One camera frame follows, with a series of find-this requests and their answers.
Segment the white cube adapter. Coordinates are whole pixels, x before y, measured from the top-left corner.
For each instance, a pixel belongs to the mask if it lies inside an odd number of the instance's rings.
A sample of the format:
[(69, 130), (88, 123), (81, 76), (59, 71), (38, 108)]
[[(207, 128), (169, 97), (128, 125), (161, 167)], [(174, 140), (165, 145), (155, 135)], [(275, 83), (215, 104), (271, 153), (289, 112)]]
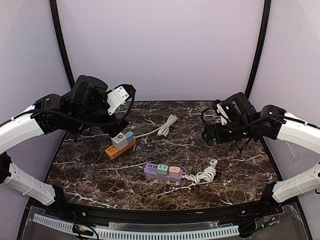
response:
[(122, 132), (120, 132), (115, 137), (112, 137), (111, 141), (115, 148), (119, 151), (123, 150), (128, 146), (128, 140)]

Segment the blue charger plug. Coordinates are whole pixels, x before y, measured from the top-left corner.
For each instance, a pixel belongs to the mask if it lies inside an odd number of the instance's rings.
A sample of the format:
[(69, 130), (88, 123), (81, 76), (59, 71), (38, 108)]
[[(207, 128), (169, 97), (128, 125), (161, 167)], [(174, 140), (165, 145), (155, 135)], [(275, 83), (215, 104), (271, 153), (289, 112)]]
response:
[(135, 135), (132, 131), (128, 131), (125, 134), (126, 140), (128, 144), (131, 144), (135, 140)]

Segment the orange power strip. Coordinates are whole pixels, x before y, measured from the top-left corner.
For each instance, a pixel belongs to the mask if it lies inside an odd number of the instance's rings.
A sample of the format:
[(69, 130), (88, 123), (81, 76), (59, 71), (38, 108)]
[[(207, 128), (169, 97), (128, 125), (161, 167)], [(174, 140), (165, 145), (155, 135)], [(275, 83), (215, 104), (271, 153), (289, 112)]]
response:
[(108, 158), (110, 160), (114, 160), (117, 157), (119, 157), (120, 155), (122, 155), (123, 153), (125, 153), (126, 151), (128, 151), (129, 149), (131, 149), (133, 146), (135, 146), (137, 143), (136, 138), (133, 138), (133, 141), (131, 143), (129, 143), (125, 148), (123, 148), (122, 150), (118, 150), (114, 145), (110, 146), (109, 148), (107, 148), (105, 150), (106, 155), (108, 156)]

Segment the pink charger plug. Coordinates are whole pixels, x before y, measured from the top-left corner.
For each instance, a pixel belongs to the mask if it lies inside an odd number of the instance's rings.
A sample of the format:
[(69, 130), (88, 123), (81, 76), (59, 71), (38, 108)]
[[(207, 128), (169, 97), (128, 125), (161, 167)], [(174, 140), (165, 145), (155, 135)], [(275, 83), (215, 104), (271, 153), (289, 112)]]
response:
[(181, 173), (181, 168), (178, 166), (170, 166), (168, 172), (169, 172), (170, 178), (179, 179), (180, 173)]

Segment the purple power strip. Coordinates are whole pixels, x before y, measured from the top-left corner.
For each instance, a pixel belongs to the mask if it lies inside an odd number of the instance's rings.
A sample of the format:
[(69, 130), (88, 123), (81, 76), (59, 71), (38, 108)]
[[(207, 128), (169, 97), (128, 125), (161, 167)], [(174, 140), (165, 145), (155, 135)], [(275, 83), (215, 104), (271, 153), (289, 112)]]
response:
[(182, 178), (183, 178), (183, 170), (181, 169), (180, 171), (180, 178), (172, 178), (169, 177), (169, 167), (168, 166), (168, 174), (167, 175), (159, 175), (157, 173), (157, 166), (158, 164), (153, 164), (153, 163), (147, 163), (144, 167), (144, 175), (147, 177), (151, 177), (154, 179), (162, 180), (162, 181), (169, 181), (171, 183), (175, 183), (176, 185), (179, 185)]

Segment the green charger plug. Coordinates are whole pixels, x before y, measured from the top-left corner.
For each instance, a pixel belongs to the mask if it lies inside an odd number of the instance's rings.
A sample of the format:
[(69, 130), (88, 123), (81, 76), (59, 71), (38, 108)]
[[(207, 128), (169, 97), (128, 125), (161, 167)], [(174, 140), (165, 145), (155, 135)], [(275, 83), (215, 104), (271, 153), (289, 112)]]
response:
[(167, 176), (168, 170), (169, 170), (169, 167), (167, 165), (164, 165), (164, 164), (157, 165), (157, 174), (158, 175)]

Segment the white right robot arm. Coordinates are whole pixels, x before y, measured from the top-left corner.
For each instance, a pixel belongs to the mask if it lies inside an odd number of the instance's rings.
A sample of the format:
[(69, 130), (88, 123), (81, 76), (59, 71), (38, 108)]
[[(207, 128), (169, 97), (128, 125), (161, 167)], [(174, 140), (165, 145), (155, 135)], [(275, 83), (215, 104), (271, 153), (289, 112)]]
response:
[[(266, 105), (260, 112), (247, 116), (228, 117), (221, 123), (204, 123), (202, 139), (209, 146), (259, 140), (267, 137), (299, 145), (314, 153), (320, 152), (320, 128), (274, 105)], [(255, 213), (266, 217), (275, 208), (293, 197), (320, 188), (320, 165), (287, 180), (273, 182), (265, 187), (262, 201), (255, 205)]]

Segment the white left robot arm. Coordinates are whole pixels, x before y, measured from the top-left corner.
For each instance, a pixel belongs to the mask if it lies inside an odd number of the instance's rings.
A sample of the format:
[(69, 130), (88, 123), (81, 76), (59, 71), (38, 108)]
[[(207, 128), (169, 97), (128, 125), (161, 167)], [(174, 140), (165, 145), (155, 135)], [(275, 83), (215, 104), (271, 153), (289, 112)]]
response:
[(71, 208), (64, 202), (63, 189), (46, 184), (23, 171), (13, 162), (7, 151), (27, 140), (57, 130), (69, 132), (77, 139), (84, 129), (100, 127), (106, 134), (115, 136), (128, 124), (127, 114), (117, 118), (115, 111), (125, 102), (133, 102), (134, 99), (133, 94), (116, 95), (110, 92), (107, 99), (100, 99), (98, 106), (89, 109), (86, 109), (83, 103), (74, 108), (66, 95), (50, 94), (38, 100), (0, 125), (0, 183), (44, 206), (50, 206), (58, 217), (67, 218)]

